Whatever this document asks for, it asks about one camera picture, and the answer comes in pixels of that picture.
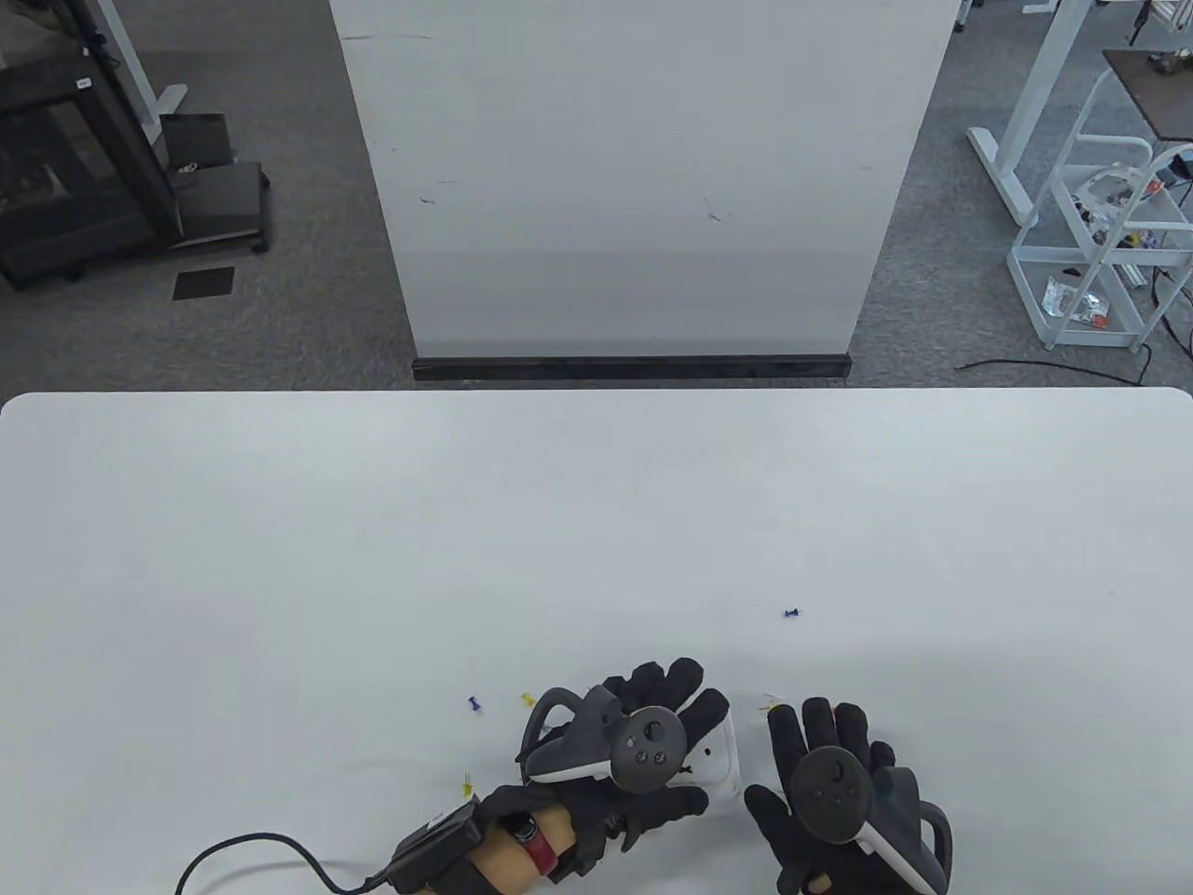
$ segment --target cable on floor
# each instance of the cable on floor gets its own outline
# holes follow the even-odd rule
[[[976,370],[979,366],[990,366],[991,364],[1015,364],[1019,366],[1047,366],[1053,370],[1069,370],[1071,372],[1081,372],[1087,376],[1099,376],[1104,379],[1111,379],[1112,382],[1121,383],[1123,385],[1143,385],[1143,377],[1148,375],[1148,368],[1151,366],[1151,346],[1148,342],[1143,342],[1139,347],[1145,348],[1148,352],[1148,359],[1143,362],[1143,369],[1139,370],[1139,375],[1129,379],[1125,376],[1115,376],[1114,374],[1102,372],[1101,370],[1089,370],[1084,366],[1073,366],[1071,364],[1059,364],[1055,360],[1020,360],[1018,358],[1006,358],[1006,357],[993,357],[987,360],[975,360],[971,364],[962,364],[960,366],[954,366],[953,370],[957,372],[965,372],[966,370]]]
[[[1173,278],[1172,274],[1168,273],[1168,271],[1166,271],[1166,270],[1162,270],[1160,267],[1152,267],[1151,268],[1151,304],[1152,304],[1152,307],[1156,307],[1156,308],[1160,307],[1160,296],[1156,295],[1156,285],[1157,285],[1157,283],[1160,283],[1160,277],[1161,276],[1163,276],[1167,279],[1172,279]],[[1189,295],[1189,291],[1187,289],[1185,289],[1183,286],[1181,288],[1181,294],[1186,298],[1188,298],[1189,302],[1193,302],[1193,295]],[[1181,337],[1179,337],[1176,334],[1176,331],[1173,329],[1173,325],[1168,322],[1168,315],[1167,314],[1164,316],[1162,316],[1160,320],[1164,325],[1164,329],[1168,331],[1168,334],[1170,337],[1173,337],[1173,341],[1176,342],[1176,347],[1181,350],[1181,352],[1185,354],[1185,357],[1187,357],[1189,360],[1193,360],[1193,329],[1189,331],[1188,342],[1186,344],[1185,341],[1181,340]]]

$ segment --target wrist strap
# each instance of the wrist strap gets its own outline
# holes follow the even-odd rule
[[[501,895],[466,857],[427,883],[437,895]]]

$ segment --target mark on board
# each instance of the mark on board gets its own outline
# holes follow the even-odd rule
[[[350,35],[347,37],[341,37],[341,41],[376,41],[383,37],[404,37],[408,41],[435,41],[435,37],[428,37],[427,35]]]

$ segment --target white table leg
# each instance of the white table leg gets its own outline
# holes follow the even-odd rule
[[[1010,123],[1002,140],[995,140],[985,128],[970,128],[966,131],[973,150],[982,160],[1012,217],[1019,224],[1022,224],[1031,214],[1032,200],[1015,177],[1015,166],[1022,158],[1049,94],[1061,76],[1069,50],[1073,49],[1077,32],[1081,31],[1081,25],[1093,5],[1094,0],[1065,0],[1061,4],[1056,18],[1052,19],[1052,26],[1044,38],[1044,45],[1036,57],[1036,64],[1027,75],[1024,92],[1019,94],[1019,103],[1015,104],[1015,111],[1010,116]]]
[[[146,138],[154,143],[161,136],[161,116],[178,111],[183,98],[186,97],[186,85],[172,84],[159,98],[141,67],[141,60],[137,58],[137,51],[129,39],[129,32],[124,30],[124,23],[116,12],[112,0],[91,0],[91,2],[97,13],[95,25],[107,37],[110,49],[120,61],[117,76],[125,85],[129,101],[141,119]]]

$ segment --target brown tabletop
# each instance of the brown tabletop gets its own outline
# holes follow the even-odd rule
[[[1148,64],[1154,50],[1102,50],[1156,138],[1193,142],[1193,70],[1162,75]]]

